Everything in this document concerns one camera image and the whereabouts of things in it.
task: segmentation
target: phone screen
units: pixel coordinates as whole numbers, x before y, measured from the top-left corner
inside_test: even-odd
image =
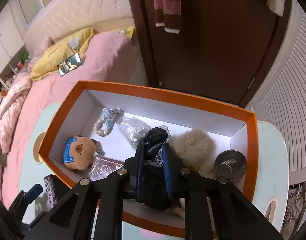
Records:
[[[70,72],[71,70],[74,70],[78,66],[81,66],[81,59],[78,53],[75,53],[71,57],[67,58],[65,61],[62,61],[58,65],[58,70],[60,72],[60,75],[63,76],[66,73]]]

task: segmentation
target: pink bedspread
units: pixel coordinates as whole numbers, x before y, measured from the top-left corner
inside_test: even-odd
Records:
[[[26,146],[42,111],[52,103],[62,102],[78,80],[129,82],[135,56],[126,36],[114,32],[99,33],[90,41],[85,55],[84,64],[63,77],[53,73],[33,83],[20,113],[3,173],[2,198],[6,208],[18,194]]]
[[[21,73],[18,78],[0,105],[0,148],[3,154],[10,151],[12,134],[32,83],[27,72]]]

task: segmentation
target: metal screw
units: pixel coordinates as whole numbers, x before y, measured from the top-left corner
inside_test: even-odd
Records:
[[[217,178],[217,181],[218,181],[220,184],[226,184],[226,183],[229,181],[229,179],[226,178],[226,177],[221,176],[221,177],[218,177],[218,178]]]
[[[86,186],[87,184],[89,184],[90,183],[90,180],[89,179],[81,179],[81,181],[80,181],[80,184],[82,185],[82,186]]]
[[[189,168],[182,168],[181,169],[182,174],[189,174],[190,172],[191,172],[191,170]]]
[[[124,175],[124,174],[127,173],[127,169],[121,168],[121,169],[119,169],[119,170],[117,171],[117,173],[118,173],[119,175]]]

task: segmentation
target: light blue desk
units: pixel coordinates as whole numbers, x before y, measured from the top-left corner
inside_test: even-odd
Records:
[[[29,205],[24,218],[24,223],[30,223],[41,211],[46,210],[47,196],[44,187],[44,177],[52,174],[45,164],[37,164],[33,159],[33,145],[40,133],[49,127],[50,120],[60,107],[60,103],[48,106],[39,117],[32,135],[29,139],[24,155],[19,190],[28,191],[34,184],[43,186],[44,193]],[[278,205],[273,220],[275,228],[280,230],[283,223],[288,194],[288,155],[282,135],[271,124],[257,122],[259,137],[259,163],[257,181],[253,204],[263,213],[267,202],[278,197]],[[123,222],[123,239],[177,239],[177,237],[164,236],[153,233],[126,222]]]

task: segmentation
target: tufted headboard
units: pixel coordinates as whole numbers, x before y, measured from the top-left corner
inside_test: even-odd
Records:
[[[59,0],[45,10],[24,38],[30,53],[46,36],[57,41],[89,26],[99,32],[134,26],[129,0]]]

